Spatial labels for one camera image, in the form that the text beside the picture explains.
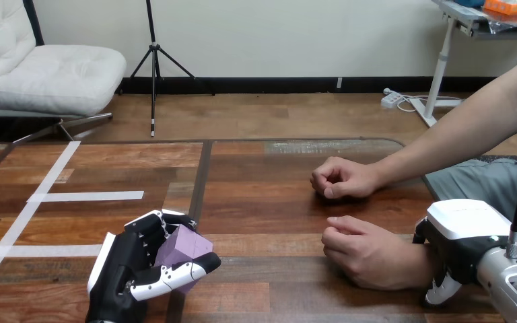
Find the wrist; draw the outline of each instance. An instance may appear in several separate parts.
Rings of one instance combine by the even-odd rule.
[[[394,162],[391,162],[391,156],[385,157],[376,163],[370,164],[372,172],[376,175],[375,187],[376,190],[388,186],[394,182],[395,166]]]
[[[442,268],[442,262],[429,244],[411,244],[413,257],[410,261],[417,264],[413,270],[407,273],[408,288],[429,288],[433,283],[435,273]]]

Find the white standing desk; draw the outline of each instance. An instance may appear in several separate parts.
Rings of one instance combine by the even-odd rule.
[[[437,120],[433,117],[435,107],[453,108],[461,103],[461,100],[438,100],[439,87],[445,73],[445,66],[449,59],[449,52],[453,37],[453,31],[458,30],[467,37],[475,40],[517,40],[517,29],[510,28],[505,32],[491,33],[488,26],[490,17],[474,8],[464,7],[449,0],[432,0],[439,5],[443,12],[443,20],[447,21],[447,33],[439,54],[439,60],[433,76],[433,83],[429,90],[429,98],[426,105],[420,99],[410,99],[411,105],[419,113],[427,126],[431,127]]]

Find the robotic hand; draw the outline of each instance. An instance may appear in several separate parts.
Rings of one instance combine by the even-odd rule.
[[[213,252],[188,262],[154,266],[158,250],[180,226],[196,231],[187,215],[154,210],[108,233],[88,280],[90,306],[87,323],[140,323],[147,299],[196,281],[221,265]]]
[[[442,306],[462,285],[476,284],[506,322],[517,323],[517,208],[510,222],[482,201],[436,202],[415,229],[413,243],[425,240],[444,263],[425,306]]]

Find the orange box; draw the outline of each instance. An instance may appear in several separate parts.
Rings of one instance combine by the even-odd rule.
[[[505,15],[517,15],[517,0],[485,0],[484,8]]]

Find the wooden table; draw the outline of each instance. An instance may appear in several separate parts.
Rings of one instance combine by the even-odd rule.
[[[409,237],[434,200],[412,180],[363,201],[328,202],[314,194],[311,171],[331,155],[370,163],[400,148],[386,139],[4,148],[0,322],[83,322],[106,233],[162,207],[194,217],[222,265],[185,296],[150,300],[146,322],[501,322],[476,287],[425,310],[418,291],[358,289],[326,261],[327,217],[352,215]],[[107,201],[66,194],[83,192],[111,193]]]

